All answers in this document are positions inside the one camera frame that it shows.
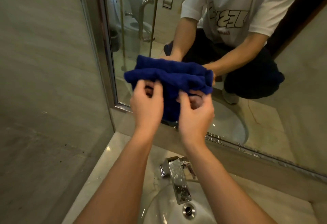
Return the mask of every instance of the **mirror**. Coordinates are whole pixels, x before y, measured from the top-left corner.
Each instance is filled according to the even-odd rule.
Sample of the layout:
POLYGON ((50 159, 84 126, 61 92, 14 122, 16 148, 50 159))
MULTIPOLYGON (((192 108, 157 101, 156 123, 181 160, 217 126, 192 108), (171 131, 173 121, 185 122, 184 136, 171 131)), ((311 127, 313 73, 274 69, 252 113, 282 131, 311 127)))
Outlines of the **mirror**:
MULTIPOLYGON (((152 58, 169 55, 169 46, 165 49, 168 54, 164 46, 174 39, 181 15, 187 15, 183 1, 107 0, 118 102, 129 106, 133 91, 123 74, 134 69, 139 54, 152 58)), ((222 57, 233 60, 237 56, 247 61, 233 64, 231 71, 221 69, 222 77, 216 77, 212 94, 215 119, 208 132, 327 174, 326 2, 313 0, 303 13, 305 0, 289 0, 289 5, 293 3, 290 7, 276 6, 284 16, 280 21, 280 15, 264 0, 242 3, 248 6, 246 11, 239 6, 240 0, 234 10, 224 9, 224 4, 233 0, 193 1, 201 6, 196 11, 202 15, 196 42, 203 51, 195 53, 205 54, 206 61, 192 61, 210 65, 222 57), (260 35, 248 38, 248 31, 260 35), (256 52, 252 49, 249 56, 255 54, 254 59, 245 53, 253 44, 251 38, 263 47, 256 52), (246 48, 234 50, 240 46, 246 48)))

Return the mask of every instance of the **glass shower door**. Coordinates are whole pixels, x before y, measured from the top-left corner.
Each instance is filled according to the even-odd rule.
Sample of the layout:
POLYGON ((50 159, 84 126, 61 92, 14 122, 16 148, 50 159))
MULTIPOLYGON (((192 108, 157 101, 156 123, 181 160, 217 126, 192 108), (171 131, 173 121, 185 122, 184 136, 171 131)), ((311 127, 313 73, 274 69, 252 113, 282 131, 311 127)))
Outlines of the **glass shower door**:
POLYGON ((138 55, 150 56, 156 0, 107 0, 118 101, 129 105, 131 86, 124 73, 134 69, 138 55))

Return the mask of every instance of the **toilet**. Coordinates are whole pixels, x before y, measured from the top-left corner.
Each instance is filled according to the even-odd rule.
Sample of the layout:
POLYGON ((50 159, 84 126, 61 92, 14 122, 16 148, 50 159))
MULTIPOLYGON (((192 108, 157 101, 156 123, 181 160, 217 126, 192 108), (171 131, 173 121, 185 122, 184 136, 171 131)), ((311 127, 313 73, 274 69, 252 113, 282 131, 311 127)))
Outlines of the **toilet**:
MULTIPOLYGON (((116 30, 118 32, 119 40, 122 41, 120 0, 107 0, 107 5, 110 29, 116 30)), ((133 16, 125 15, 125 13, 132 13, 129 0, 123 0, 123 13, 125 52, 127 52, 128 56, 132 59, 136 59, 137 55, 140 53, 141 47, 141 41, 138 35, 139 24, 133 16)), ((146 22, 143 22, 143 27, 143 37, 148 37, 149 32, 152 32, 152 26, 146 22)))

